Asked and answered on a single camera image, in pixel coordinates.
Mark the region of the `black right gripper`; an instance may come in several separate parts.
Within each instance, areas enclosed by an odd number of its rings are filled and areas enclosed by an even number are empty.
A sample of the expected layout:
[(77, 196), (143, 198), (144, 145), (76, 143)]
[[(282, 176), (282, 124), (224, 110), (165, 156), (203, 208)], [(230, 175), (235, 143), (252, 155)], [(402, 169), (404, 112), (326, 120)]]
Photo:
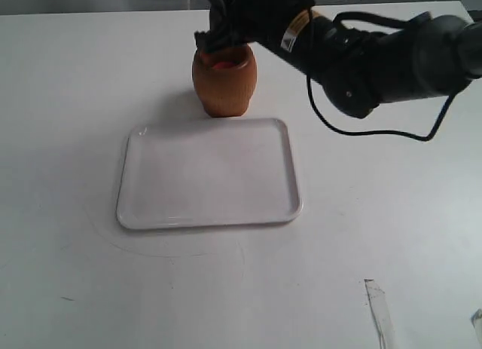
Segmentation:
[(314, 5), (314, 0), (207, 0), (209, 29), (194, 33), (197, 50), (217, 50), (265, 39), (290, 16)]

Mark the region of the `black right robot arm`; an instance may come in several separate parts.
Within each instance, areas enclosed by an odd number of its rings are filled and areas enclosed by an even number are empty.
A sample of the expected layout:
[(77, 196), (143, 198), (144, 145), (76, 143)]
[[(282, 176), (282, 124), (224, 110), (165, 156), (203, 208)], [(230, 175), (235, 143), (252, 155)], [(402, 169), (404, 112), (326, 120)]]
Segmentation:
[(323, 87), (342, 113), (452, 96), (481, 77), (481, 24), (430, 13), (398, 20), (363, 11), (328, 19), (314, 0), (208, 0), (207, 53), (256, 42)]

